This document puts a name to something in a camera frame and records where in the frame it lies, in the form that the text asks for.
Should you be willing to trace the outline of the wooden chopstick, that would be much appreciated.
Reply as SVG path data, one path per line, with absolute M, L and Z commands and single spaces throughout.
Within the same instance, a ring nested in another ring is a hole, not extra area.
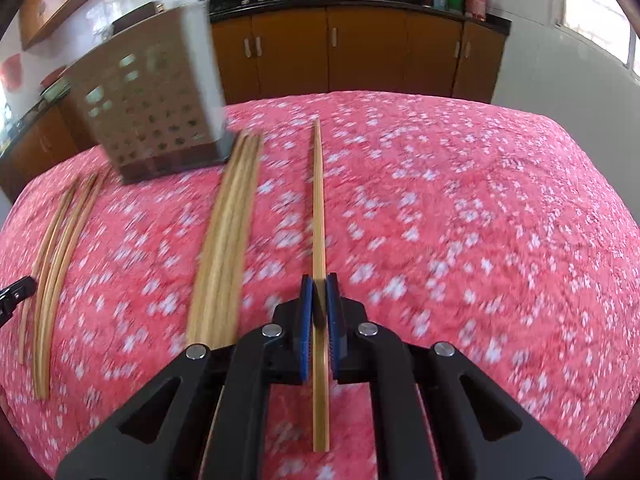
M 111 169 L 77 178 L 66 188 L 40 237 L 32 272 L 36 292 L 26 301 L 18 324 L 18 362 L 30 366 L 37 400 L 50 394 L 54 322 L 70 260 Z
M 326 322 L 326 230 L 324 229 L 323 155 L 320 120 L 312 126 L 312 280 L 318 300 L 312 329 L 312 447 L 330 450 L 330 363 Z
M 262 137 L 245 131 L 224 170 L 196 272 L 186 323 L 188 344 L 217 350 L 235 341 L 261 152 Z

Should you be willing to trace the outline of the pink floral tablecloth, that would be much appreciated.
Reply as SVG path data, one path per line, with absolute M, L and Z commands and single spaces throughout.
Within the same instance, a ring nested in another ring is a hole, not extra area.
M 337 92 L 249 102 L 264 136 L 239 329 L 310 267 L 320 122 L 326 265 L 402 339 L 448 340 L 596 466 L 639 395 L 639 228 L 556 122 L 465 101 Z M 109 174 L 68 267 L 38 401 L 20 323 L 1 332 L 11 434 L 48 474 L 184 346 L 220 168 L 138 185 Z

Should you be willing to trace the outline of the left side counter cabinet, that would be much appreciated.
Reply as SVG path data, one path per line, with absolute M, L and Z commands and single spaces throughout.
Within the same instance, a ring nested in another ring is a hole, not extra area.
M 1 147 L 1 191 L 11 204 L 35 177 L 96 145 L 70 96 L 37 105 Z

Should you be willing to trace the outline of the window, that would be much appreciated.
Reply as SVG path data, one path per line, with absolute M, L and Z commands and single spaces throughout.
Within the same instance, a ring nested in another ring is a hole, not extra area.
M 617 58 L 639 78 L 639 35 L 617 0 L 562 0 L 556 24 Z

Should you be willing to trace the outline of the perforated grey utensil holder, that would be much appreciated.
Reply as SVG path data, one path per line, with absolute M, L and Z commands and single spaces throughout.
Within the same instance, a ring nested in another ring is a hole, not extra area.
M 120 180 L 134 184 L 226 162 L 224 114 L 206 6 L 160 12 L 67 67 L 70 99 Z

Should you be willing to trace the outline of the brown lower kitchen cabinets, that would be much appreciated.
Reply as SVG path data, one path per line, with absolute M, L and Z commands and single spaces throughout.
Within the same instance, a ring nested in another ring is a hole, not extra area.
M 375 90 L 488 103 L 509 31 L 384 6 L 313 6 L 216 21 L 230 104 Z

